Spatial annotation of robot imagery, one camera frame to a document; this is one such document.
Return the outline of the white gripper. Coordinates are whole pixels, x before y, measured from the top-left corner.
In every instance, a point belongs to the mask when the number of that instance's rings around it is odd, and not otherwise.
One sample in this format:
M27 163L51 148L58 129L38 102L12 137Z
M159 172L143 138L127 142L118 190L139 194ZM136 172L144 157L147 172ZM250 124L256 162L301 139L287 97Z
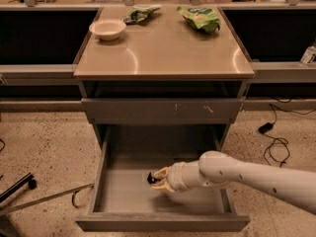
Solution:
M167 183L152 184L151 188L163 193L182 193L188 191L190 188L186 185L183 178L184 167L185 162L180 162L156 171L151 175L152 179L161 181L167 177Z

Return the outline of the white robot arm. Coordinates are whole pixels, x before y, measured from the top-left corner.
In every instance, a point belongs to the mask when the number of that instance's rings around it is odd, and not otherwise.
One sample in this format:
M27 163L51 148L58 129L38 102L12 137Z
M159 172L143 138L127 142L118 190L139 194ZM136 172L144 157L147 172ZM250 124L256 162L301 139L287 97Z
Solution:
M298 208L316 213L316 173L237 160L219 151L206 151L193 162L177 162L147 182L161 192L186 192L238 182Z

